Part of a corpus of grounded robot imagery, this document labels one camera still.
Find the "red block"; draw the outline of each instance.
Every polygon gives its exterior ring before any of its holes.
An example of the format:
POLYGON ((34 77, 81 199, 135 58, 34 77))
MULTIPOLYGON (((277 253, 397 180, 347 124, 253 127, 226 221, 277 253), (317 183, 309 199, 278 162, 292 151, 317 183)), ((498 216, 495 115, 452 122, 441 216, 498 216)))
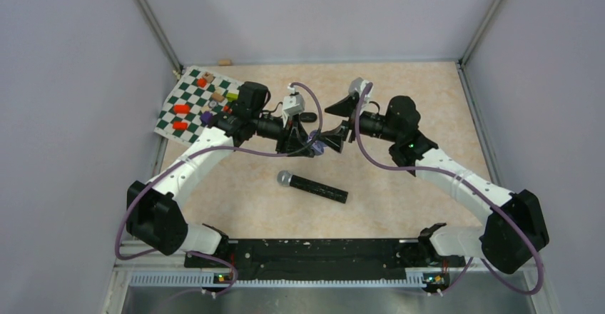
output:
POLYGON ((175 121, 172 123, 172 128, 178 131, 186 130, 187 126, 187 123, 184 123, 182 121, 175 121))
POLYGON ((189 105, 174 105, 174 113, 189 114, 191 108, 189 105))

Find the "beige tabletop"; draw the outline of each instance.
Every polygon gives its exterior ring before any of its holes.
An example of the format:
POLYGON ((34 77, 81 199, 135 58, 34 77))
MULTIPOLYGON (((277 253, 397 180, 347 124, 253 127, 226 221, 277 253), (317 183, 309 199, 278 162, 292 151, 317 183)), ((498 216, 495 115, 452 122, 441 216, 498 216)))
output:
MULTIPOLYGON (((211 67, 240 81, 265 84, 273 94, 268 108, 299 81, 310 86, 322 107, 344 98, 358 76, 374 83, 372 100, 384 108, 396 95, 412 97, 422 119, 421 131, 454 160, 488 179, 477 134, 453 62, 388 64, 297 64, 211 67)), ((306 111, 316 111, 305 95, 306 111)), ((324 131, 342 119, 324 115, 324 131)), ((307 132, 317 123, 305 124, 307 132)), ((364 137, 378 161, 394 165, 391 143, 364 137)), ((275 142, 253 137, 243 147, 275 151, 275 142)), ((185 150, 169 142, 163 167, 185 150)), ((432 184, 407 172, 384 171, 371 165, 357 144, 346 143, 342 154, 326 148, 315 158, 264 158, 235 152, 222 160, 194 190, 185 217, 206 223, 231 238, 404 238, 416 237, 434 223, 478 225, 461 205, 432 184), (276 176, 288 170, 349 192, 346 204, 279 186, 276 176)))

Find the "white wall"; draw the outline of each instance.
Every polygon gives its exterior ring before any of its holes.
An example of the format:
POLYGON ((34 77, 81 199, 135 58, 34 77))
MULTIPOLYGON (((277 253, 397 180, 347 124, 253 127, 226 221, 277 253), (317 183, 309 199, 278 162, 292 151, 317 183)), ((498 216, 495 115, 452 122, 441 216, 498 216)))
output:
POLYGON ((0 313, 98 313, 172 83, 132 0, 0 0, 0 313))
POLYGON ((184 64, 458 59, 492 0, 148 0, 184 64))
POLYGON ((508 0, 469 65, 504 182, 542 203, 563 313, 605 300, 605 0, 508 0))

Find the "black microphone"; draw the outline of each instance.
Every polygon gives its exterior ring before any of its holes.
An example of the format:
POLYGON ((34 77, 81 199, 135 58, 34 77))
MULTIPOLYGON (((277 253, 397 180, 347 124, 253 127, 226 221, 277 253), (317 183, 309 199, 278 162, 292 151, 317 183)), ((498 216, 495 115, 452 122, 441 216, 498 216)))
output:
POLYGON ((293 175, 286 170, 282 170, 278 174, 278 183, 285 187, 293 187, 300 189, 301 191, 307 191, 308 193, 323 196, 330 200, 338 201, 340 203, 346 203, 347 197, 349 196, 348 191, 341 191, 325 184, 321 184, 315 181, 308 180, 296 175, 293 175))

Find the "green and white checkered mat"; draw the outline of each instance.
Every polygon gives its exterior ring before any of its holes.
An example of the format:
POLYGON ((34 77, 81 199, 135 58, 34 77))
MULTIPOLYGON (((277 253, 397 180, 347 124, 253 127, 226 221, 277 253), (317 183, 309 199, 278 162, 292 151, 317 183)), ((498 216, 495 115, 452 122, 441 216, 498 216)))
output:
POLYGON ((215 105, 211 111, 219 113, 228 102, 225 99, 223 102, 216 103, 216 101, 210 98, 212 93, 217 92, 223 96, 226 96, 227 92, 237 93, 241 84, 242 82, 240 81, 217 74, 206 68, 199 66, 187 67, 181 79, 171 93, 168 94, 166 101, 164 101, 154 131, 172 141, 190 146, 198 139, 204 129, 201 126, 202 121, 200 119, 202 107, 215 105), (206 72, 212 74, 214 80, 211 83, 209 82, 206 87, 201 88, 196 82, 206 72), (189 105, 191 110, 189 114, 176 114, 174 113, 174 105, 189 105), (187 123, 187 129, 183 131, 175 130, 172 128, 172 123, 175 121, 187 123))

